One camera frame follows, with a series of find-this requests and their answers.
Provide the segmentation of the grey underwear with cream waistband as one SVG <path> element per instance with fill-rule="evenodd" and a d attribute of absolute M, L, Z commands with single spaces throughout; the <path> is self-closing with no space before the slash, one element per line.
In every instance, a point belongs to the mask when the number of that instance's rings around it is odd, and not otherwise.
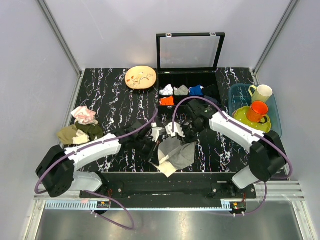
<path fill-rule="evenodd" d="M 177 170 L 183 170 L 195 162 L 195 143 L 182 144 L 177 137 L 168 137 L 156 149 L 151 164 L 167 178 Z"/>

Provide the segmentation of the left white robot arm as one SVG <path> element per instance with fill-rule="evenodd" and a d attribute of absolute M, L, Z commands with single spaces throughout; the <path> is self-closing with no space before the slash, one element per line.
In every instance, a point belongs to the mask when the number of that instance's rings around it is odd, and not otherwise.
<path fill-rule="evenodd" d="M 63 149 L 55 145 L 49 149 L 35 171 L 39 178 L 35 193 L 48 193 L 50 197 L 56 198 L 68 191 L 87 190 L 95 197 L 103 198 L 108 193 L 103 178 L 96 172 L 82 172 L 80 169 L 103 157 L 116 155 L 121 150 L 134 149 L 151 159 L 164 131 L 155 123 L 143 126 L 136 122 L 81 146 Z"/>

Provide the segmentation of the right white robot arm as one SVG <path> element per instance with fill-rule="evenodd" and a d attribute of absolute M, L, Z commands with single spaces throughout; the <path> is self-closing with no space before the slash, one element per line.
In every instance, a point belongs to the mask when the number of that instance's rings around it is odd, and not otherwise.
<path fill-rule="evenodd" d="M 268 182 L 280 169 L 289 165 L 280 136 L 273 130 L 263 132 L 245 125 L 227 115 L 215 103 L 199 96 L 181 101 L 190 116 L 190 123 L 174 125 L 185 142 L 193 142 L 206 129 L 220 133 L 236 142 L 249 153 L 248 165 L 238 171 L 227 185 L 228 195 L 239 198 L 245 188 L 256 182 Z"/>

